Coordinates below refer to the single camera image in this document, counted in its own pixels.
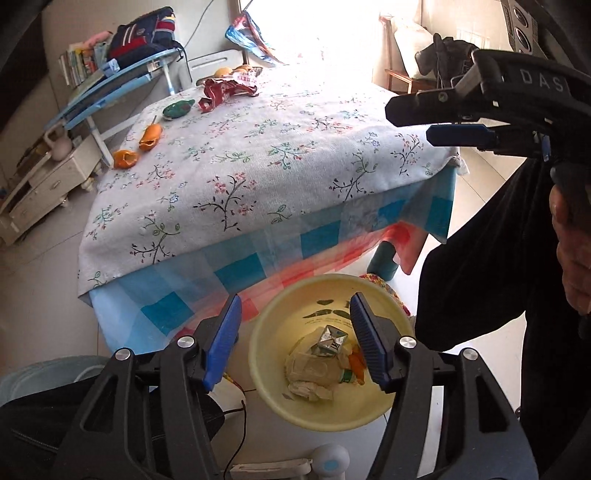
silver bolt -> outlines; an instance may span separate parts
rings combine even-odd
[[[189,348],[190,346],[193,346],[194,343],[195,339],[189,335],[181,337],[177,340],[177,345],[180,348]]]
[[[415,348],[417,346],[417,341],[413,337],[402,337],[399,342],[404,348]]]
[[[117,360],[127,360],[131,356],[131,352],[127,350],[127,348],[122,348],[121,350],[117,350],[115,352],[115,358]]]
[[[478,358],[478,352],[476,350],[474,350],[473,348],[466,348],[462,352],[462,355],[467,360],[476,360]]]

floral tablecloth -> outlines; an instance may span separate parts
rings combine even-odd
[[[448,163],[463,168],[457,148],[426,141],[425,126],[385,119],[392,95],[297,66],[265,69],[258,96],[210,113],[195,105],[162,119],[167,105],[198,101],[201,88],[146,107],[121,148],[136,150],[154,117],[163,136],[133,168],[101,179],[80,245],[79,294],[271,225],[301,229],[308,215],[430,179]],[[351,231],[375,227],[348,221]]]

green toy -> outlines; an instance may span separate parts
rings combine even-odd
[[[168,105],[164,110],[162,110],[162,115],[166,120],[174,120],[175,118],[180,118],[189,113],[194,103],[195,100],[193,99],[179,100],[178,102],[174,102],[171,105]]]

human hand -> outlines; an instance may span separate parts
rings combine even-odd
[[[550,192],[550,211],[566,300],[581,315],[587,314],[591,312],[591,236],[569,223],[569,206],[556,185]]]

pink plush toy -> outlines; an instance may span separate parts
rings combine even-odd
[[[94,48],[97,43],[107,40],[111,35],[112,33],[106,30],[104,32],[97,33],[96,35],[92,35],[82,44],[82,48],[84,50],[90,50],[91,48]]]

